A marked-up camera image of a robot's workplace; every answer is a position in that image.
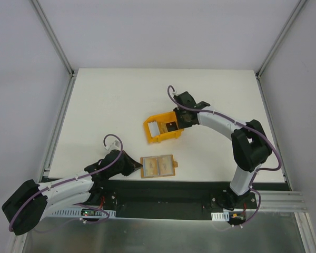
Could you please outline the yellow plastic bin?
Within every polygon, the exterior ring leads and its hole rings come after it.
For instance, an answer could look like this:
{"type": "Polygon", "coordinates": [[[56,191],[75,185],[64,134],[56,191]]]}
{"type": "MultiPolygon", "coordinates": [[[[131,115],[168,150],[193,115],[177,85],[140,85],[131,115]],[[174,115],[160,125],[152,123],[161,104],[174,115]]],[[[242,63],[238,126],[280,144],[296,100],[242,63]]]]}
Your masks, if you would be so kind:
{"type": "Polygon", "coordinates": [[[143,123],[147,142],[151,144],[151,143],[161,143],[162,141],[170,140],[170,139],[178,139],[184,130],[178,128],[177,131],[168,132],[166,129],[166,124],[169,122],[177,123],[174,111],[165,112],[162,114],[156,114],[156,115],[148,117],[143,123]],[[152,138],[147,124],[149,122],[154,122],[154,121],[158,123],[160,135],[157,135],[156,137],[152,138]]]}

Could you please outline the orange leather card holder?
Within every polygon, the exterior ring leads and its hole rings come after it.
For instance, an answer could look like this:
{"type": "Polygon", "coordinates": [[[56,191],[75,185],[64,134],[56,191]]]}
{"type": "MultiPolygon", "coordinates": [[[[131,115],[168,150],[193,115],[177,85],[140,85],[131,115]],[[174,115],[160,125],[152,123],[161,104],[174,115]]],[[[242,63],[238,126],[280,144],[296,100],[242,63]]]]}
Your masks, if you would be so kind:
{"type": "MultiPolygon", "coordinates": [[[[175,176],[175,174],[176,174],[175,168],[177,168],[179,165],[178,165],[178,162],[174,160],[173,155],[169,154],[169,155],[151,156],[150,158],[157,158],[157,159],[158,159],[158,157],[163,157],[163,156],[170,156],[170,157],[171,157],[172,162],[173,162],[173,168],[174,168],[174,169],[173,169],[173,174],[170,175],[170,176],[161,176],[161,175],[159,174],[159,165],[158,165],[158,162],[157,162],[158,174],[157,174],[156,176],[154,176],[154,177],[144,177],[144,175],[143,175],[143,168],[142,168],[142,169],[141,169],[141,178],[142,178],[142,179],[146,179],[146,178],[161,178],[161,177],[172,177],[172,176],[175,176]]],[[[142,164],[142,165],[143,165],[143,159],[144,159],[144,158],[147,158],[147,157],[141,157],[141,164],[142,164]]]]}

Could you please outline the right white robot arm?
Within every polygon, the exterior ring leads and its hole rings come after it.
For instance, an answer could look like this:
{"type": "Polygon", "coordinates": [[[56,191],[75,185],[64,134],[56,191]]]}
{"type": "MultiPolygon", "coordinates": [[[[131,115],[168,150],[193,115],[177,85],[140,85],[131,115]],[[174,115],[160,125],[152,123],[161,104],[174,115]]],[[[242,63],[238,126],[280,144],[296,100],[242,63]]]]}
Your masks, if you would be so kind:
{"type": "Polygon", "coordinates": [[[272,154],[261,123],[257,120],[240,123],[215,111],[207,102],[197,103],[187,91],[170,98],[177,105],[173,111],[180,129],[202,125],[222,134],[232,142],[237,168],[230,182],[230,192],[226,195],[226,201],[232,208],[240,207],[245,202],[244,194],[250,190],[256,169],[272,154]]]}

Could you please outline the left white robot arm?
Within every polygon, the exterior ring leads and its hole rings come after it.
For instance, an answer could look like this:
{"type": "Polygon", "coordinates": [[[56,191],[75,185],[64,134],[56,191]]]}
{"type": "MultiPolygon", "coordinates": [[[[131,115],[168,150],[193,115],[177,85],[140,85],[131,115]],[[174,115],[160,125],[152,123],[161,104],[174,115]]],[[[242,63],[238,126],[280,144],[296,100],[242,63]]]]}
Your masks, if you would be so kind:
{"type": "Polygon", "coordinates": [[[125,151],[112,150],[71,177],[46,183],[27,180],[2,205],[8,229],[23,235],[54,211],[84,202],[95,205],[101,198],[99,190],[111,177],[127,177],[141,167],[125,151]]]}

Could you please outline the black credit card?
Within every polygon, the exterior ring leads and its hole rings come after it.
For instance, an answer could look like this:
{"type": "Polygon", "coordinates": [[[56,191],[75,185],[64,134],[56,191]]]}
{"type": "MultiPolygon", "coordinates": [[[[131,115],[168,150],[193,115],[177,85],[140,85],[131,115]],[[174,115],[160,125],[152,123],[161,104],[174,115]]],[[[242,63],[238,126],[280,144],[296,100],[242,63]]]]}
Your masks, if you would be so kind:
{"type": "Polygon", "coordinates": [[[166,129],[168,132],[177,131],[177,123],[176,122],[169,122],[166,124],[166,129]]]}

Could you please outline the grey credit card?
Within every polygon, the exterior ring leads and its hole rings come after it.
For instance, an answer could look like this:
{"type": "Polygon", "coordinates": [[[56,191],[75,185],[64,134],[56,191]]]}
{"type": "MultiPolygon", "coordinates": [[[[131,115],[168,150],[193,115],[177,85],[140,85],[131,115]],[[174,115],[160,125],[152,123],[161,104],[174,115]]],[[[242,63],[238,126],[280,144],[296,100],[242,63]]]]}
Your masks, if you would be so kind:
{"type": "Polygon", "coordinates": [[[160,135],[159,126],[156,121],[149,122],[147,125],[149,127],[149,132],[152,138],[156,137],[157,135],[160,135]]]}

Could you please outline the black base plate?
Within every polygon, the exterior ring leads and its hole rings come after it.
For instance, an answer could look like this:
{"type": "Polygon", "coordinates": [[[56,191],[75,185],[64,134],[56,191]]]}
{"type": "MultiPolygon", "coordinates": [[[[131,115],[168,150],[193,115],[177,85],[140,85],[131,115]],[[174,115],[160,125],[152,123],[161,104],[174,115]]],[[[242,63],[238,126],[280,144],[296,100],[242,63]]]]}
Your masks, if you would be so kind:
{"type": "Polygon", "coordinates": [[[110,180],[84,202],[116,212],[118,218],[211,220],[227,182],[110,180]]]}

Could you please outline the right aluminium rail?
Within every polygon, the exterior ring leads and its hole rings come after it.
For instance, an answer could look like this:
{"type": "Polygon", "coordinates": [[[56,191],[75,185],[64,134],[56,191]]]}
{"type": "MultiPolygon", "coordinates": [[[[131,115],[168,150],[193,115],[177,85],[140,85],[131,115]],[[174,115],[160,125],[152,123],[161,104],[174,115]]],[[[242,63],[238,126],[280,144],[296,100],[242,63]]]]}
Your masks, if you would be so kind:
{"type": "Polygon", "coordinates": [[[257,201],[261,197],[259,210],[262,212],[308,212],[299,191],[259,191],[255,197],[257,201]]]}

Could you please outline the left aluminium frame post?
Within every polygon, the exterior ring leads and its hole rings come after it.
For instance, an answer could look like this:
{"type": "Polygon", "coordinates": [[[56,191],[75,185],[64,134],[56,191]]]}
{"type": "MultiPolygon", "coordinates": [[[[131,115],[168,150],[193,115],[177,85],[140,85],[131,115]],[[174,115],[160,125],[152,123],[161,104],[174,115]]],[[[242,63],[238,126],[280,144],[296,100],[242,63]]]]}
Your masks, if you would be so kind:
{"type": "Polygon", "coordinates": [[[60,61],[62,62],[63,66],[65,67],[67,73],[70,77],[73,77],[75,75],[75,70],[73,69],[72,65],[70,64],[63,47],[60,44],[60,41],[58,40],[48,18],[43,10],[41,3],[38,0],[30,0],[29,3],[31,4],[37,18],[40,21],[40,24],[42,25],[50,43],[52,44],[57,56],[59,57],[60,61]]]}

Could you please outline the aluminium frame post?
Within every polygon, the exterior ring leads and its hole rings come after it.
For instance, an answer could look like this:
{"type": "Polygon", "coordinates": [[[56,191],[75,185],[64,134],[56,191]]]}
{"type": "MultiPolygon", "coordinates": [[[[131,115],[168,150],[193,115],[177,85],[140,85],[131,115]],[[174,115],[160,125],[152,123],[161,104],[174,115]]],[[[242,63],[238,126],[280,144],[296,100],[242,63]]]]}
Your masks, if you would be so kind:
{"type": "Polygon", "coordinates": [[[73,69],[72,65],[70,64],[63,47],[60,44],[60,41],[58,40],[48,18],[43,10],[41,3],[38,0],[30,0],[29,3],[31,4],[37,18],[40,21],[40,24],[42,25],[50,43],[52,44],[57,56],[59,57],[60,61],[62,62],[63,66],[65,67],[67,73],[70,77],[73,77],[75,75],[75,70],[73,69]]]}
{"type": "Polygon", "coordinates": [[[258,68],[258,70],[255,72],[255,77],[257,80],[260,79],[260,77],[265,72],[268,65],[271,63],[272,59],[275,57],[277,51],[279,50],[281,44],[284,42],[285,38],[289,34],[291,28],[294,26],[297,18],[300,16],[300,14],[303,12],[305,6],[309,0],[299,0],[295,4],[293,10],[291,11],[289,17],[285,21],[283,27],[281,28],[279,34],[277,35],[274,43],[272,44],[270,50],[268,51],[265,59],[263,60],[261,66],[258,68]]]}

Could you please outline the right aluminium frame post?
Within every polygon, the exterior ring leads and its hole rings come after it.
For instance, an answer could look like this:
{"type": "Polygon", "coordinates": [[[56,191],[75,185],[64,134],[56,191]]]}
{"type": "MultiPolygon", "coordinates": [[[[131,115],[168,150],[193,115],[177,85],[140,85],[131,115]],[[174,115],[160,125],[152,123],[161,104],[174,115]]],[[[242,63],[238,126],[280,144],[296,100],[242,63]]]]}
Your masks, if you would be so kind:
{"type": "Polygon", "coordinates": [[[295,4],[293,10],[291,11],[289,17],[285,21],[283,27],[281,28],[279,34],[277,35],[274,43],[272,44],[270,50],[268,51],[265,59],[263,60],[261,66],[258,68],[258,70],[255,72],[255,77],[257,80],[260,79],[260,77],[265,72],[268,65],[271,63],[272,59],[275,57],[277,51],[279,50],[281,44],[284,42],[285,38],[289,34],[291,28],[294,26],[297,18],[300,16],[300,14],[303,12],[305,6],[309,0],[299,0],[295,4]]]}

